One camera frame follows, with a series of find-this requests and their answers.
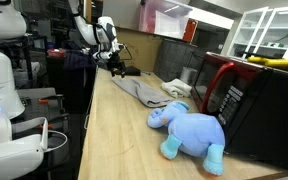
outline blue stuffed elephant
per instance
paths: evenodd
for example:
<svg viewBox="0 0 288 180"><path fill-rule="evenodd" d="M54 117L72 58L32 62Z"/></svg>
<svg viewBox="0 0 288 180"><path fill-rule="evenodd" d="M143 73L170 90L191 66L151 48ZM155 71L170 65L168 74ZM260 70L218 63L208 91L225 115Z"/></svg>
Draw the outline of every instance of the blue stuffed elephant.
<svg viewBox="0 0 288 180"><path fill-rule="evenodd" d="M173 159L178 150L195 157L206 157L204 169L214 175L223 174L223 150L225 137L221 125L214 116L187 113L189 105L173 101L165 108L154 109L148 117L152 128L168 127L168 138L161 146L161 152Z"/></svg>

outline white robot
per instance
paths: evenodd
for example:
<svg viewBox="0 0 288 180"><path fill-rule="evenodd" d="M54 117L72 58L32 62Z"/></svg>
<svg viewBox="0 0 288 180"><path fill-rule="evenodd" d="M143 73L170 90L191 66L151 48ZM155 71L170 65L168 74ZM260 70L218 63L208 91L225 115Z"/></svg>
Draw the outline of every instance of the white robot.
<svg viewBox="0 0 288 180"><path fill-rule="evenodd" d="M116 30L110 17L101 17L98 24L87 24L78 12L79 0L68 0L76 25L83 38L90 45L100 45L93 55L95 59L108 60L108 67L125 72L125 65L119 61L117 53L125 48L117 43ZM11 39L25 35L26 24L20 12L11 5L11 0L0 0L0 39ZM47 120L37 118L12 125L10 119L24 111L15 89L10 59L0 53L0 179L15 179L35 170L43 160L47 149ZM44 124L42 135L31 135L12 140L12 133L21 132Z"/></svg>

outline gray cloth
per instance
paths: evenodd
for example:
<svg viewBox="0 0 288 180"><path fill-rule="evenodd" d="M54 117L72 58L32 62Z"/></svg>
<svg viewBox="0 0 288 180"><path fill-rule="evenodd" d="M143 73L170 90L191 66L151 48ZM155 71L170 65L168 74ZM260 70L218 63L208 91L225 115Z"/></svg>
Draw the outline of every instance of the gray cloth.
<svg viewBox="0 0 288 180"><path fill-rule="evenodd" d="M156 91L155 89L151 88L150 86L136 78L113 78L113 82L126 92L139 99L147 107L155 108L166 106L172 101L169 96L166 96L161 92Z"/></svg>

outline wooden table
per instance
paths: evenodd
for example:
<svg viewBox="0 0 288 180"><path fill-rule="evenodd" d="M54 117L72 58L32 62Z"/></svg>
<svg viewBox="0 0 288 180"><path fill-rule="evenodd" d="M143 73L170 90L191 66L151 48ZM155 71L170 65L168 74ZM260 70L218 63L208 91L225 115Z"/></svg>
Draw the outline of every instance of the wooden table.
<svg viewBox="0 0 288 180"><path fill-rule="evenodd" d="M154 74L143 74L136 78L167 94L160 88L162 80ZM191 106L189 112L197 112L192 99L178 100ZM112 81L109 71L99 69L79 179L234 180L282 172L281 169L250 159L224 155L224 174L213 177L203 170L202 158L179 152L175 159L167 160L159 152L160 144L167 138L167 128L152 129L147 125L147 117L151 111L152 108L144 106L118 87Z"/></svg>

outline red microwave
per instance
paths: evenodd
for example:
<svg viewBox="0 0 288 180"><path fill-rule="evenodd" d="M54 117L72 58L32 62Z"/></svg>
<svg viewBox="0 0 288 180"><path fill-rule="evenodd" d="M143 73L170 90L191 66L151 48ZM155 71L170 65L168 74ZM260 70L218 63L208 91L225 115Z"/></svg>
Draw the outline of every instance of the red microwave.
<svg viewBox="0 0 288 180"><path fill-rule="evenodd" d="M192 85L201 113L225 134L225 151L288 169L288 72L206 53Z"/></svg>

